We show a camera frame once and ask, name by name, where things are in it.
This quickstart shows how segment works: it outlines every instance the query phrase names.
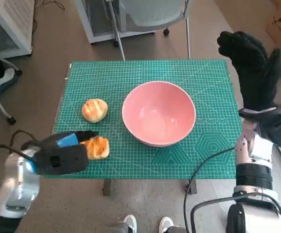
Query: floor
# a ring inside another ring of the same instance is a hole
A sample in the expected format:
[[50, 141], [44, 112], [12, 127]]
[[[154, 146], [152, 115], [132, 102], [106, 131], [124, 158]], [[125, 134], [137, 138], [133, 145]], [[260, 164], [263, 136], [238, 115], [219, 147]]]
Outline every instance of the floor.
[[[17, 129], [27, 130], [37, 138], [51, 132], [63, 80], [71, 61], [120, 60], [120, 52], [110, 42], [91, 46], [71, 0], [59, 0], [66, 11], [54, 4], [39, 7], [35, 17], [32, 57], [11, 59], [23, 71], [17, 84], [0, 95], [5, 108], [17, 124], [9, 126], [0, 114], [0, 143], [8, 143]], [[265, 24], [275, 10], [270, 0], [195, 0], [190, 17], [191, 53], [193, 59], [223, 58], [217, 52], [216, 38], [221, 31], [245, 30], [262, 40], [270, 51], [274, 43], [264, 32]], [[128, 60], [186, 59], [185, 24], [170, 28], [170, 36], [162, 32], [123, 40]], [[237, 74], [228, 61], [236, 99], [241, 107]], [[281, 80], [277, 102], [281, 102]], [[0, 155], [0, 177], [3, 161]], [[273, 151], [274, 188], [281, 204], [281, 157]], [[134, 214], [139, 232], [158, 232], [163, 216], [184, 226], [183, 183], [180, 180], [118, 180], [111, 197], [101, 195], [101, 180], [41, 180], [41, 190], [18, 233], [87, 233], [98, 232], [105, 225]], [[230, 196], [235, 180], [198, 180], [198, 194], [189, 197], [188, 209], [209, 199]], [[205, 207], [197, 212], [198, 232], [224, 232], [230, 203]]]

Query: bread roll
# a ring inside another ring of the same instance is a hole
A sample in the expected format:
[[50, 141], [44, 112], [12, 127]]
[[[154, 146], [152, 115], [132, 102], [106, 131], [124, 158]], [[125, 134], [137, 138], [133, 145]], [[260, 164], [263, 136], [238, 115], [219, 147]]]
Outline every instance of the bread roll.
[[109, 156], [109, 142], [104, 137], [94, 137], [89, 141], [84, 141], [81, 143], [84, 144], [87, 148], [88, 159], [105, 159]]
[[88, 100], [82, 107], [83, 117], [91, 122], [96, 123], [102, 120], [108, 111], [108, 106], [105, 101], [101, 99]]

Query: chair wheel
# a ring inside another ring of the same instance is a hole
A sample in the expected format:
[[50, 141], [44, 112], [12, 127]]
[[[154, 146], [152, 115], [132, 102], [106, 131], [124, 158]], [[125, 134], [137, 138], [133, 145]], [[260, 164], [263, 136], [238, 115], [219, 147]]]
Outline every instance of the chair wheel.
[[16, 72], [16, 74], [18, 75], [18, 76], [21, 76], [22, 74], [23, 74], [23, 71], [22, 70], [17, 70], [17, 71], [15, 71]]
[[16, 120], [13, 117], [7, 118], [7, 121], [9, 122], [10, 125], [14, 125], [16, 123]]
[[169, 29], [164, 29], [163, 30], [163, 34], [164, 34], [164, 36], [168, 36], [169, 34], [170, 34], [170, 30]]
[[115, 41], [113, 42], [113, 46], [116, 47], [116, 48], [119, 47], [119, 42], [115, 40]]

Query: green cutting mat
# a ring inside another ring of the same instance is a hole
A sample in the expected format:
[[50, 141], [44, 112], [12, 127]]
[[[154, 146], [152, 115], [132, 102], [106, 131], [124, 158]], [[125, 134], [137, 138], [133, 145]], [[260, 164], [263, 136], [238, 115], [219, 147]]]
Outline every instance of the green cutting mat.
[[[126, 95], [148, 81], [177, 84], [195, 103], [196, 124], [176, 145], [148, 147], [123, 124]], [[93, 98], [108, 104], [106, 118], [97, 124], [88, 123], [81, 115], [83, 104]], [[224, 60], [74, 62], [54, 133], [73, 130], [99, 131], [109, 139], [111, 152], [105, 160], [91, 161], [85, 171], [59, 178], [187, 179], [208, 156], [235, 145], [241, 122]], [[200, 179], [234, 177], [234, 152], [212, 159], [198, 174]]]

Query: pink bowl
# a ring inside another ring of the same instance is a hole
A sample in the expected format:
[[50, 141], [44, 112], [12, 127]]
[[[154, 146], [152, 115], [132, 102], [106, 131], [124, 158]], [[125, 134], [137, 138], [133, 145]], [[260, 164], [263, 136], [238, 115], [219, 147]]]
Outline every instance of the pink bowl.
[[190, 96], [168, 82], [148, 82], [134, 88], [125, 98], [122, 118], [139, 141], [166, 147], [185, 138], [195, 123]]

